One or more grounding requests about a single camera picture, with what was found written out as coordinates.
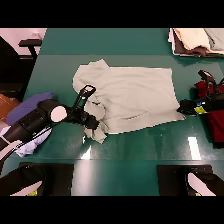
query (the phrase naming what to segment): table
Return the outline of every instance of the table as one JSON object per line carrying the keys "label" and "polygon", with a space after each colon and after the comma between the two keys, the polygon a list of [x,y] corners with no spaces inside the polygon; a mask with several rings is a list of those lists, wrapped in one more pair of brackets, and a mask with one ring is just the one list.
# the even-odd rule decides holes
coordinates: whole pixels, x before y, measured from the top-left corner
{"label": "table", "polygon": [[[52,91],[72,105],[72,78],[80,64],[104,59],[109,66],[172,68],[178,100],[193,98],[200,69],[223,77],[222,59],[172,55],[168,29],[48,29],[25,98]],[[135,132],[109,135],[103,144],[85,139],[83,127],[60,124],[38,150],[12,155],[2,175],[20,161],[74,163],[74,195],[158,195],[156,164],[211,164],[224,178],[224,150],[215,149],[202,117],[187,117]],[[196,137],[201,161],[192,161],[188,137]],[[89,153],[89,161],[82,160]]]}

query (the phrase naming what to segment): black chair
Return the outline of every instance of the black chair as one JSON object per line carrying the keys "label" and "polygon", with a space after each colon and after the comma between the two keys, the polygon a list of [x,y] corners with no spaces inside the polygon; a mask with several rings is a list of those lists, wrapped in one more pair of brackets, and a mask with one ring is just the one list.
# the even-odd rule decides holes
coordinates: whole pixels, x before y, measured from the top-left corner
{"label": "black chair", "polygon": [[22,40],[19,46],[28,47],[31,55],[18,55],[0,36],[0,94],[23,100],[37,59],[34,47],[41,44],[39,39]]}

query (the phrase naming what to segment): beige t-shirt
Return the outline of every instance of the beige t-shirt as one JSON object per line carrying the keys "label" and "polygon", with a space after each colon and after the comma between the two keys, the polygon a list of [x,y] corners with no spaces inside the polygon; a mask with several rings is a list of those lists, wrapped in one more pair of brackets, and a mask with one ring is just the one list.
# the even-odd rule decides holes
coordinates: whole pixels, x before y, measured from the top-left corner
{"label": "beige t-shirt", "polygon": [[80,65],[73,78],[78,93],[85,85],[96,87],[85,111],[100,121],[97,130],[85,129],[88,137],[102,143],[104,133],[123,133],[184,120],[176,109],[170,68],[109,67],[101,59]]}

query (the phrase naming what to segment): white circular cap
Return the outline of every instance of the white circular cap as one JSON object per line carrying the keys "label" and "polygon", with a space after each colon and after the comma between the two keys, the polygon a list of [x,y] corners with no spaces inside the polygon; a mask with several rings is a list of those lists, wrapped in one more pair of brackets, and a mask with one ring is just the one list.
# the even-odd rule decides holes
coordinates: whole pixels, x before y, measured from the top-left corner
{"label": "white circular cap", "polygon": [[67,117],[67,112],[63,106],[55,107],[51,111],[51,120],[54,122],[59,122]]}

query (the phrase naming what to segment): beige cloth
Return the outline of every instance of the beige cloth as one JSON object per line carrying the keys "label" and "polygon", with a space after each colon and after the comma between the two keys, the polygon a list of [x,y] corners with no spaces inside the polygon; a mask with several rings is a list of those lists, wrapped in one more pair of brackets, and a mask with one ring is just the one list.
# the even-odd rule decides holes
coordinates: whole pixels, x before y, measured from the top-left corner
{"label": "beige cloth", "polygon": [[207,48],[208,53],[224,54],[224,51],[213,51],[210,48],[209,38],[204,28],[173,28],[177,37],[187,50],[198,46]]}
{"label": "beige cloth", "polygon": [[123,133],[184,120],[176,112],[170,68],[109,67],[102,59],[80,65],[73,78],[78,93],[85,85],[96,87],[85,111],[96,116],[96,131],[85,129],[88,137],[102,143],[105,133]]}

